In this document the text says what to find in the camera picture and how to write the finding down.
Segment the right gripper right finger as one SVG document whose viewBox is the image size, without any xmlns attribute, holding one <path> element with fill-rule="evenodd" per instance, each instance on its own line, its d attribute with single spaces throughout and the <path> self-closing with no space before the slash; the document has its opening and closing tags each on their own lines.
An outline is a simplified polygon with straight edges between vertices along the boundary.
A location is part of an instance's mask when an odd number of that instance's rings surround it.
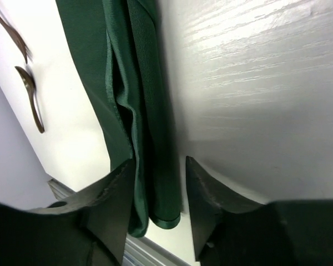
<svg viewBox="0 0 333 266">
<path fill-rule="evenodd" d="M 333 199 L 259 204 L 185 160 L 195 259 L 201 265 L 333 265 Z"/>
</svg>

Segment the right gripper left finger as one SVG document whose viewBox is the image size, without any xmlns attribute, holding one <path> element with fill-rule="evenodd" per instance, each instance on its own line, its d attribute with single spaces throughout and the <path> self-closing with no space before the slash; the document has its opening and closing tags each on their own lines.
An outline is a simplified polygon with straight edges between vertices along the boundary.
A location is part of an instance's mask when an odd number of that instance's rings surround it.
<svg viewBox="0 0 333 266">
<path fill-rule="evenodd" d="M 134 161 L 125 161 L 101 180 L 117 177 L 132 178 L 133 202 Z M 0 265 L 109 265 L 104 246 L 80 226 L 77 212 L 62 216 L 49 207 L 23 211 L 0 203 Z"/>
</svg>

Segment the dark green cloth napkin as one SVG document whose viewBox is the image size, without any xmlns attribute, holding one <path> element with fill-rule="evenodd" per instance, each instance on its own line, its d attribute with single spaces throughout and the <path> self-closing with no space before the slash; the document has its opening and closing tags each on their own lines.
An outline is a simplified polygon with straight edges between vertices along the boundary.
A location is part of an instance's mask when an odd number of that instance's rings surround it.
<svg viewBox="0 0 333 266">
<path fill-rule="evenodd" d="M 159 61 L 154 1 L 57 1 L 74 65 L 102 128 L 111 169 L 135 161 L 128 232 L 180 222 L 170 98 Z"/>
</svg>

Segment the brown wooden fork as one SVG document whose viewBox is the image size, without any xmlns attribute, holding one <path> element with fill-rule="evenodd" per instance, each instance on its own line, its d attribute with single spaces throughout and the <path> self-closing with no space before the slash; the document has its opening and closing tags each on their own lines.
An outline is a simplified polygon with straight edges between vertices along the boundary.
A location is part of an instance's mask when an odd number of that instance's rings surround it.
<svg viewBox="0 0 333 266">
<path fill-rule="evenodd" d="M 21 35 L 16 31 L 15 28 L 13 28 L 11 25 L 9 25 L 1 16 L 0 16 L 0 24 L 5 29 L 5 31 L 8 33 L 8 35 L 11 37 L 19 51 L 22 53 L 24 57 L 24 61 L 27 64 L 28 63 L 28 52 L 29 49 L 21 37 Z"/>
</svg>

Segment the brown wooden spoon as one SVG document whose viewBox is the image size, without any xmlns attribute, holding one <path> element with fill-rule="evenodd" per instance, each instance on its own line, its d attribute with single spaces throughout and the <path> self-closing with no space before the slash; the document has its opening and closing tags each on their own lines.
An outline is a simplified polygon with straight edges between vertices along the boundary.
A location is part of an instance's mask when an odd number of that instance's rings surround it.
<svg viewBox="0 0 333 266">
<path fill-rule="evenodd" d="M 38 131 L 43 134 L 45 132 L 44 126 L 41 122 L 41 119 L 39 117 L 39 113 L 37 111 L 37 108 L 35 106 L 35 98 L 36 98 L 36 83 L 34 81 L 34 78 L 32 77 L 32 75 L 27 72 L 25 69 L 23 69 L 20 66 L 15 66 L 14 67 L 15 70 L 18 72 L 19 76 L 22 79 L 22 82 L 26 88 L 27 94 L 28 94 L 28 98 L 29 98 L 29 104 L 31 107 L 31 111 L 32 111 L 32 115 L 33 115 L 33 119 L 34 122 L 36 124 L 36 127 L 38 129 Z"/>
</svg>

